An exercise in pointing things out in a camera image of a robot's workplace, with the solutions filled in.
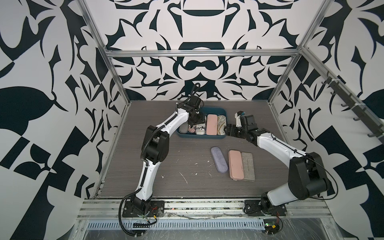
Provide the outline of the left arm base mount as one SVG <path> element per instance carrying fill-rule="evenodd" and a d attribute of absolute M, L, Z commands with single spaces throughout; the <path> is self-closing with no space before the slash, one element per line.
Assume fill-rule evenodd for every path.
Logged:
<path fill-rule="evenodd" d="M 153 217 L 154 215 L 162 215 L 164 213 L 164 201 L 140 201 L 140 200 L 126 200 L 123 207 L 123 218 L 140 217 Z"/>

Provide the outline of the pink glasses case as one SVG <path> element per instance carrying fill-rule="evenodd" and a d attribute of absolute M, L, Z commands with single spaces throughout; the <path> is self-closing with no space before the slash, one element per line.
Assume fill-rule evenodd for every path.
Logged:
<path fill-rule="evenodd" d="M 207 115 L 206 134 L 216 136 L 218 132 L 218 116 L 214 114 Z"/>
<path fill-rule="evenodd" d="M 240 151 L 229 151 L 229 166 L 232 180 L 241 181 L 244 179 L 243 161 Z"/>

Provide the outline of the newspaper flag print glasses case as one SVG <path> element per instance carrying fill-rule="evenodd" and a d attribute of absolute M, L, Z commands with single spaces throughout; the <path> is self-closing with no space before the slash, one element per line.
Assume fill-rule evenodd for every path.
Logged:
<path fill-rule="evenodd" d="M 195 134 L 197 129 L 197 125 L 188 125 L 188 133 L 189 134 Z"/>

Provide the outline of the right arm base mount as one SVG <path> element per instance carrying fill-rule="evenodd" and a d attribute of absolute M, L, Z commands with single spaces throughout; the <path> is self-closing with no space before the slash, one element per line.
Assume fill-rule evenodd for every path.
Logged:
<path fill-rule="evenodd" d="M 267 199 L 245 200 L 243 212 L 250 217 L 286 216 L 285 205 L 273 206 Z"/>

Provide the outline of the text print glasses case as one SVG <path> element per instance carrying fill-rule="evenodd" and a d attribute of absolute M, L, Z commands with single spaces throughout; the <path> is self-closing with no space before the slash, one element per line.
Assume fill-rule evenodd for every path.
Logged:
<path fill-rule="evenodd" d="M 195 134 L 196 135 L 205 135 L 206 134 L 206 127 L 207 127 L 206 123 L 197 124 Z"/>

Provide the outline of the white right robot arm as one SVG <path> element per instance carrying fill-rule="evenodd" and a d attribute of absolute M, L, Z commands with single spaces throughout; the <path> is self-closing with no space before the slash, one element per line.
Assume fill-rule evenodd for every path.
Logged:
<path fill-rule="evenodd" d="M 224 131 L 227 136 L 245 139 L 269 152 L 289 169 L 286 184 L 262 195 L 260 206 L 264 212 L 273 207 L 315 197 L 331 187 L 319 154 L 306 153 L 284 143 L 272 132 L 259 128 L 254 116 L 241 115 L 237 117 L 236 124 L 228 124 Z"/>

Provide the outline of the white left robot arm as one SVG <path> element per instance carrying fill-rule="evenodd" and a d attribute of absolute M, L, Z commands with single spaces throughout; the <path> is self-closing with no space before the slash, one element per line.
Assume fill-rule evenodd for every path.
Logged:
<path fill-rule="evenodd" d="M 143 203 L 151 200 L 156 174 L 169 153 L 170 137 L 184 123 L 190 126 L 204 123 L 206 119 L 202 107 L 204 107 L 203 100 L 189 96 L 176 104 L 175 111 L 170 117 L 156 126 L 147 128 L 140 155 L 143 169 L 134 193 L 135 200 Z"/>

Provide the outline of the map print glasses case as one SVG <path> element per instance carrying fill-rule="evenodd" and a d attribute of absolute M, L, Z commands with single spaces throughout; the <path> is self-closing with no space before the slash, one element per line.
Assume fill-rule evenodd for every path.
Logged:
<path fill-rule="evenodd" d="M 217 135 L 219 136 L 225 136 L 225 127 L 227 125 L 227 118 L 224 115 L 218 115 L 218 122 L 217 122 Z"/>

